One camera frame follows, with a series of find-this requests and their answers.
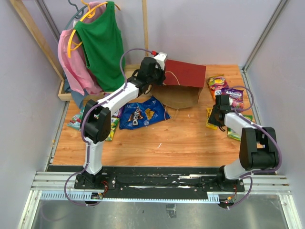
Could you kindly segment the orange snack packet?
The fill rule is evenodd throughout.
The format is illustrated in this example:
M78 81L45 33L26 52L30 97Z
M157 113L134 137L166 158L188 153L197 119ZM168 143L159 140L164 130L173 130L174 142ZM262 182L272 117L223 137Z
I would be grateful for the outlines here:
M217 95L222 93L223 88L229 88L228 82L223 74L209 77L206 83L214 100Z

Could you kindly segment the blue Doritos chip bag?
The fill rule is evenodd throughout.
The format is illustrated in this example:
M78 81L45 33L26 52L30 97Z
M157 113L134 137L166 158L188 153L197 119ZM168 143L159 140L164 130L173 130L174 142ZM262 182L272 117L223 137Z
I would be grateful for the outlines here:
M127 103L122 110L119 128L134 130L171 119L163 104L155 97L143 103Z

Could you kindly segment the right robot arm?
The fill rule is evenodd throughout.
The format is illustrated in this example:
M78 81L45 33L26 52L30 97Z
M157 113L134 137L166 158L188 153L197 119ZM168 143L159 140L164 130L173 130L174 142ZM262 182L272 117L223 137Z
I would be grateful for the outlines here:
M282 156L272 127L263 127L246 119L231 106L228 95L217 95L208 123L236 132L240 140L239 158L221 166L213 181L222 191L229 190L239 179L255 173L272 173L282 163Z

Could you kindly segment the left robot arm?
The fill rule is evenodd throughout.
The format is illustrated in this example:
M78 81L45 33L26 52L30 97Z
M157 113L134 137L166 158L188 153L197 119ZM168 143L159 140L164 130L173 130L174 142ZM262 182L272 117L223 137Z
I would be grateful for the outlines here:
M84 171L77 176L84 188L99 188L106 184L102 181L102 149L105 139L111 131L111 117L129 101L144 94L149 86L161 85L165 80L165 62L167 54L158 53L154 57L145 57L140 68L109 96L90 100L83 113L81 135L86 143Z

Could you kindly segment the green Fox's candy packet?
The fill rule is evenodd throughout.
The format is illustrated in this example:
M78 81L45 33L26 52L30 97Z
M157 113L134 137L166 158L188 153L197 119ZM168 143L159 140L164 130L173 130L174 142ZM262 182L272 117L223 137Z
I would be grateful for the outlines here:
M119 125L119 121L120 119L117 118L117 117L112 117L111 118L111 129L110 129L110 133L109 135L107 136L107 138L105 139L105 141L112 141L113 140L113 137L114 137L114 134L115 134L115 131Z

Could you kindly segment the teal snack packet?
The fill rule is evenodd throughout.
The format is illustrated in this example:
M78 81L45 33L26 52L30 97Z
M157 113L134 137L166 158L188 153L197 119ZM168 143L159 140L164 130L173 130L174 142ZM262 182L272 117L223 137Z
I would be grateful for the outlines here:
M67 126L80 131L83 112L84 107L72 117L72 119L67 123Z

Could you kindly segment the purple Fox's candy packet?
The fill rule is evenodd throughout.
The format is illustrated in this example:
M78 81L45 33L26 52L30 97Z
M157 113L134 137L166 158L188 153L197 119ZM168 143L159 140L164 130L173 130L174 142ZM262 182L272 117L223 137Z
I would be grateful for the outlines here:
M113 115L112 117L115 117L115 118L121 118L122 116L122 112L123 112L123 107L121 107L120 109L118 109Z

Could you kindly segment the red brown paper bag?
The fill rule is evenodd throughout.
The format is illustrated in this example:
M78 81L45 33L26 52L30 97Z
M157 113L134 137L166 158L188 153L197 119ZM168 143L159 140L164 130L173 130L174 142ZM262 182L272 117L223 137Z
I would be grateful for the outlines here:
M168 59L165 80L161 86L152 88L151 95L165 109L174 109L177 116L179 111L198 105L205 75L206 65Z

